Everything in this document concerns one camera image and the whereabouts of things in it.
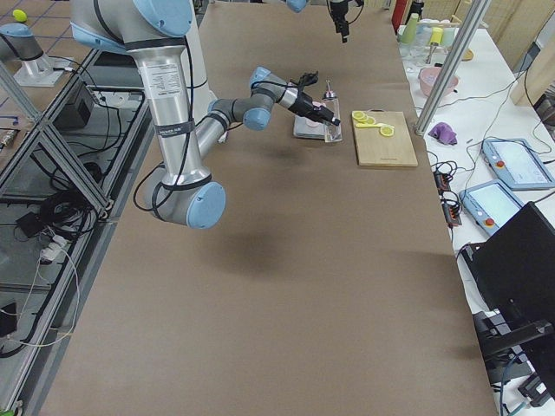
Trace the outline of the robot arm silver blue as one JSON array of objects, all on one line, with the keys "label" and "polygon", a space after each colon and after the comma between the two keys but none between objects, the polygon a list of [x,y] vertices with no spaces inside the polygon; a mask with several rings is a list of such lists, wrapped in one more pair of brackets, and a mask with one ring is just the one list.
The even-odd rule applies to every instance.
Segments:
[{"label": "robot arm silver blue", "polygon": [[251,76],[249,97],[216,100],[196,122],[193,69],[182,62],[192,52],[187,37],[196,24],[189,1],[75,1],[70,24],[76,41],[134,59],[163,157],[146,178],[143,208],[162,221],[204,230],[220,220],[225,190],[203,158],[231,124],[263,130],[275,105],[325,126],[340,124],[302,83],[262,67]]},{"label": "robot arm silver blue", "polygon": [[[306,6],[305,0],[285,0],[287,7],[296,12],[301,12]],[[340,35],[342,43],[346,43],[349,38],[349,22],[347,13],[349,11],[349,2],[347,0],[326,1],[328,13],[334,23],[336,33]]]}]

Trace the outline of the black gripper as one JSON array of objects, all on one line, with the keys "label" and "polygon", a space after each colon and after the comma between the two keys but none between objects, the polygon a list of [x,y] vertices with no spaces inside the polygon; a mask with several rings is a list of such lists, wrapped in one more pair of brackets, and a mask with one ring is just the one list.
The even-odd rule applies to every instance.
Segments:
[{"label": "black gripper", "polygon": [[341,37],[342,42],[347,42],[349,37],[349,22],[346,15],[349,11],[349,1],[329,0],[327,4],[336,33]]},{"label": "black gripper", "polygon": [[293,103],[293,113],[321,124],[339,126],[341,121],[323,104],[316,103],[306,93],[299,93]]}]

